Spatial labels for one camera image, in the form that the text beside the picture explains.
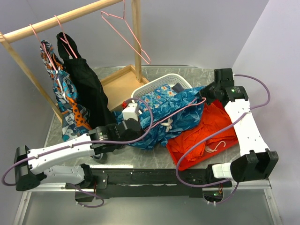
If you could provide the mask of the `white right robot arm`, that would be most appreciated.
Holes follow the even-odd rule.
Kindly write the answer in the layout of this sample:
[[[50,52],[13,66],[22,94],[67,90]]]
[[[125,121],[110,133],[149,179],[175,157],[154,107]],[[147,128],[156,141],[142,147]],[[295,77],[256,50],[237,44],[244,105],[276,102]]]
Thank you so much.
[[[199,95],[206,98],[209,105],[215,101],[223,105],[240,146],[240,157],[236,160],[208,167],[210,172],[205,175],[206,183],[215,187],[222,179],[235,182],[268,179],[279,156],[263,140],[251,112],[248,94],[244,87],[235,85],[232,69],[216,69],[214,81]]]

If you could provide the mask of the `pink wire hanger front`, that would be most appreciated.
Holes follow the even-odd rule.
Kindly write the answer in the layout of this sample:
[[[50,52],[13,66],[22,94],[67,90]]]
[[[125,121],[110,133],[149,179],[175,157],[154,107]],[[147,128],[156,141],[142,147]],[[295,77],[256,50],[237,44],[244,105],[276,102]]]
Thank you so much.
[[[198,100],[197,98],[195,98],[191,103],[189,103],[187,106],[184,106],[180,109],[178,109],[177,111],[175,111],[174,113],[168,115],[167,117],[164,117],[163,119],[157,121],[154,125],[150,125],[148,128],[145,129],[145,132],[148,132],[150,131],[151,129],[153,129],[155,126],[157,126],[158,124],[161,124],[163,123],[165,120],[168,120],[169,118],[171,118],[172,116],[176,115],[177,113],[183,111],[184,109],[188,108],[188,107],[191,107],[191,106],[197,106],[197,105],[201,105],[203,104],[207,98],[206,97],[201,97],[201,102],[199,103],[195,103],[196,100]]]

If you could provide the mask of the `blue shark print shorts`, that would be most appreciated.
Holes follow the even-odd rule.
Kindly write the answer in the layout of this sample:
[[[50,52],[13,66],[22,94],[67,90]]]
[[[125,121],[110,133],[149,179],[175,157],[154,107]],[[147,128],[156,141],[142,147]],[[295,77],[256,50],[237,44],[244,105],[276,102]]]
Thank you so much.
[[[142,130],[145,132],[145,129],[150,125],[154,125],[157,121],[167,117],[178,109],[187,106],[195,98],[198,99],[195,103],[201,102],[199,91],[203,88],[204,87],[201,86],[185,89],[164,102],[158,108],[153,109],[151,109],[142,99],[134,98],[134,103],[137,103],[139,105],[139,110],[142,111],[139,115]],[[135,142],[133,142],[133,140],[130,142],[124,142],[124,144],[144,150],[150,150],[158,143],[166,146],[169,139],[179,136],[184,131],[195,128],[200,122],[203,110],[204,103],[188,107],[168,120],[165,120],[163,123],[158,124],[150,131],[145,132],[147,135],[144,138]]]

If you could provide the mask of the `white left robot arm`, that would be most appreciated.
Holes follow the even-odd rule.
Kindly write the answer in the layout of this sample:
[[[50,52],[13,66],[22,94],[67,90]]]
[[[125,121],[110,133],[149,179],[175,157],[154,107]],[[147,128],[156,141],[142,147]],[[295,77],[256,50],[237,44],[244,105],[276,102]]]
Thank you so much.
[[[68,159],[101,156],[142,136],[138,121],[128,119],[120,124],[96,127],[70,141],[40,149],[27,146],[16,149],[14,163],[15,188],[27,191],[43,183],[65,182],[89,188],[93,176],[88,165],[61,166]]]

